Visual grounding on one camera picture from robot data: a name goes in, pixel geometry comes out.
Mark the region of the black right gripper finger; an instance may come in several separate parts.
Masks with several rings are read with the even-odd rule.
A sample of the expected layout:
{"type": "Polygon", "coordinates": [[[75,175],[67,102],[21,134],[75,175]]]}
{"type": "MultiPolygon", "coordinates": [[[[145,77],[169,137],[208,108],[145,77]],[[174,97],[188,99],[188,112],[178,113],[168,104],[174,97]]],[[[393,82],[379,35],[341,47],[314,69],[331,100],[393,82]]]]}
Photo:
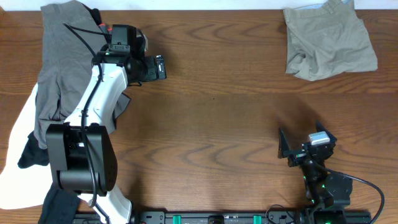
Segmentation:
{"type": "Polygon", "coordinates": [[[329,131],[321,124],[321,122],[320,122],[319,120],[316,120],[315,126],[316,126],[316,130],[317,130],[318,132],[324,131],[324,132],[326,132],[326,134],[328,135],[328,137],[329,137],[330,139],[335,139],[334,135],[332,135],[332,133],[329,132],[329,131]]]}
{"type": "Polygon", "coordinates": [[[279,133],[279,148],[278,148],[278,158],[286,158],[290,155],[290,147],[287,142],[286,136],[281,128],[278,130],[279,133]]]}

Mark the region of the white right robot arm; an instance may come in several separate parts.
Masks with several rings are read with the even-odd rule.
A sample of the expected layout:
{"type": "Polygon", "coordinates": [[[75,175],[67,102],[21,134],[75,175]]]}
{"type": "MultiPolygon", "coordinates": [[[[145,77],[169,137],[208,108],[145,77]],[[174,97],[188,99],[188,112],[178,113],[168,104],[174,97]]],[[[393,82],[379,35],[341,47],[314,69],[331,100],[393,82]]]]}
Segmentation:
{"type": "Polygon", "coordinates": [[[294,223],[346,223],[344,208],[351,203],[353,181],[328,171],[325,161],[333,155],[337,138],[316,122],[316,132],[300,149],[291,149],[282,129],[279,129],[278,158],[286,158],[289,167],[299,166],[303,173],[305,194],[312,203],[295,212],[294,223]]]}

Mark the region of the khaki shorts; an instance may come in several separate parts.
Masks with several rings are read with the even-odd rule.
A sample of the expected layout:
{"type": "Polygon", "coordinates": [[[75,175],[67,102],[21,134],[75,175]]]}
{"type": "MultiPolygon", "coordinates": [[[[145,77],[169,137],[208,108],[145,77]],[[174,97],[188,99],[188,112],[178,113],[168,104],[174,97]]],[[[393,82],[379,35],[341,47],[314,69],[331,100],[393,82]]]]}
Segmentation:
{"type": "Polygon", "coordinates": [[[286,73],[308,81],[344,72],[373,72],[377,57],[354,1],[328,0],[283,10],[287,28],[286,73]]]}

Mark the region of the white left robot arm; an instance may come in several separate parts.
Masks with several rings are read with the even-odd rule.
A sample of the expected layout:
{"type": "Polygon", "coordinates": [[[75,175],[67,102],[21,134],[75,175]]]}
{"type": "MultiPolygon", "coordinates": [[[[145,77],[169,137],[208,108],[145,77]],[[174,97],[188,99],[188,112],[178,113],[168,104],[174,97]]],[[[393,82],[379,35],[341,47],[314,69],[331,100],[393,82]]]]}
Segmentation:
{"type": "Polygon", "coordinates": [[[91,80],[75,110],[46,132],[53,184],[93,207],[103,223],[139,223],[133,203],[116,185],[118,162],[109,138],[114,109],[123,91],[167,78],[161,55],[134,58],[100,51],[92,59],[91,80]]]}

